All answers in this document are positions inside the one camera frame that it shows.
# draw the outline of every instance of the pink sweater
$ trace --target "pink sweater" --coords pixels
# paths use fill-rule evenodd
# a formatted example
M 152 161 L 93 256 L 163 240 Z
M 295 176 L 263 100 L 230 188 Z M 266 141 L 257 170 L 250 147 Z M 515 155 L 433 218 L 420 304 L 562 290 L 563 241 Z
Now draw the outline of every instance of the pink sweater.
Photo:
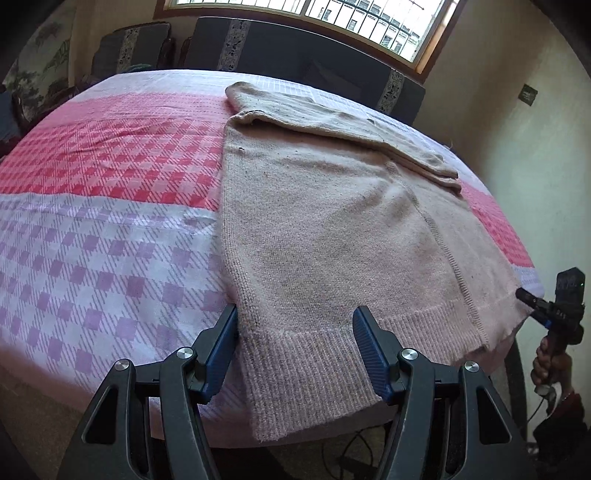
M 235 83 L 221 246 L 258 440 L 379 401 L 353 338 L 368 305 L 432 361 L 523 321 L 513 270 L 440 156 L 377 121 Z

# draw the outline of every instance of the cable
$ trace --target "cable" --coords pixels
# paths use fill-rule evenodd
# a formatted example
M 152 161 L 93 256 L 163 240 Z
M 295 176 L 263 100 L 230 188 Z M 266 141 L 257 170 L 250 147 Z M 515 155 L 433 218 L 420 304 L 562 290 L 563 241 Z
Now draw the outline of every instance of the cable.
M 326 473 L 328 473 L 332 478 L 334 478 L 335 480 L 339 480 L 339 477 L 333 475 L 333 473 L 330 471 L 329 466 L 326 464 L 326 458 L 324 457 L 324 444 L 325 442 L 322 442 L 322 445 L 320 446 L 320 454 L 322 455 L 322 465 L 324 465 L 324 470 L 326 470 Z
M 524 429 L 525 427 L 528 426 L 528 424 L 531 422 L 531 419 L 535 417 L 535 414 L 538 413 L 538 410 L 540 409 L 540 407 L 542 406 L 542 403 L 544 403 L 544 398 L 542 398 L 542 400 L 540 400 L 540 404 L 538 405 L 538 408 L 536 408 L 534 410 L 534 412 L 530 415 L 530 417 L 527 419 L 527 421 L 519 428 L 520 430 Z
M 326 472 L 330 475 L 331 478 L 333 478 L 335 480 L 343 480 L 343 478 L 345 477 L 345 469 L 342 466 L 342 459 L 345 457 L 345 455 L 349 451 L 349 448 L 351 447 L 351 445 L 353 445 L 353 443 L 355 442 L 355 440 L 357 438 L 361 439 L 361 441 L 363 442 L 363 444 L 366 446 L 367 450 L 369 451 L 369 464 L 371 466 L 374 465 L 374 452 L 371 449 L 368 441 L 362 435 L 362 433 L 365 430 L 369 430 L 369 428 L 363 429 L 363 430 L 360 430 L 360 431 L 356 432 L 355 435 L 353 435 L 353 438 L 350 439 L 349 443 L 347 443 L 347 445 L 343 449 L 343 453 L 341 453 L 339 455 L 339 457 L 338 457 L 338 461 L 339 461 L 339 476 L 336 476 L 335 474 L 333 474 L 333 472 L 330 471 L 330 468 L 329 468 L 328 464 L 326 463 L 326 457 L 325 457 L 325 454 L 324 454 L 324 445 L 325 445 L 325 442 L 322 442 L 322 444 L 320 446 L 320 454 L 322 456 L 322 464 L 324 465 L 324 470 L 326 470 Z

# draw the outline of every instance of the dark cushion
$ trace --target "dark cushion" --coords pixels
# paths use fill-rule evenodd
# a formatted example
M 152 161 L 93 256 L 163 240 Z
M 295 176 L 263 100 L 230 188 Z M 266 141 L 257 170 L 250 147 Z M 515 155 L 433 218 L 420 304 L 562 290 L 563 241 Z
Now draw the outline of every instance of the dark cushion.
M 424 88 L 386 64 L 298 28 L 200 17 L 184 68 L 251 73 L 335 93 L 411 125 Z
M 170 24 L 167 22 L 120 28 L 105 35 L 92 59 L 91 75 L 104 80 L 139 64 L 152 65 L 156 69 L 169 37 Z
M 6 90 L 0 93 L 0 141 L 8 142 L 20 136 L 21 132 L 12 109 L 12 94 Z

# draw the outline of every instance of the bedspread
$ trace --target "bedspread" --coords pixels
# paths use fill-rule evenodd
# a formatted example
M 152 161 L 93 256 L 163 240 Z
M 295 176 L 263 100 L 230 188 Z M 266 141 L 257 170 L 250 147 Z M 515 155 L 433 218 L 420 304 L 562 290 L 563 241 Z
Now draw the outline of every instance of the bedspread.
M 117 75 L 67 102 L 0 164 L 5 368 L 83 410 L 115 360 L 162 360 L 214 324 L 226 302 L 215 241 L 223 127 L 233 114 L 224 90 L 239 80 L 396 122 L 310 87 L 222 72 Z M 523 286 L 543 294 L 482 182 L 449 150 L 398 126 L 458 170 L 462 195 Z M 252 443 L 236 363 L 200 407 L 213 446 Z

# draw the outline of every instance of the white wall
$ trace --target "white wall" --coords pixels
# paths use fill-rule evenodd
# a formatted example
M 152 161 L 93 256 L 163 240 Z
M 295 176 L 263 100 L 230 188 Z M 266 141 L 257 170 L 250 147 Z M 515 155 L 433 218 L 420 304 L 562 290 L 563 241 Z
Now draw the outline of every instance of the white wall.
M 517 98 L 524 83 L 539 91 L 532 107 Z M 530 0 L 469 0 L 425 88 L 414 126 L 453 144 L 489 187 L 547 298 L 559 271 L 591 275 L 591 79 L 547 17 Z M 543 336 L 531 319 L 517 336 L 526 382 Z M 589 422 L 591 333 L 569 352 Z M 540 399 L 530 385 L 533 412 Z M 543 418 L 540 409 L 531 427 Z
M 156 0 L 78 0 L 78 4 L 71 57 L 76 80 L 90 73 L 92 57 L 104 35 L 129 25 L 153 22 Z M 176 40 L 176 64 L 183 42 L 193 35 L 197 19 L 173 17 L 166 21 L 171 24 L 171 36 Z

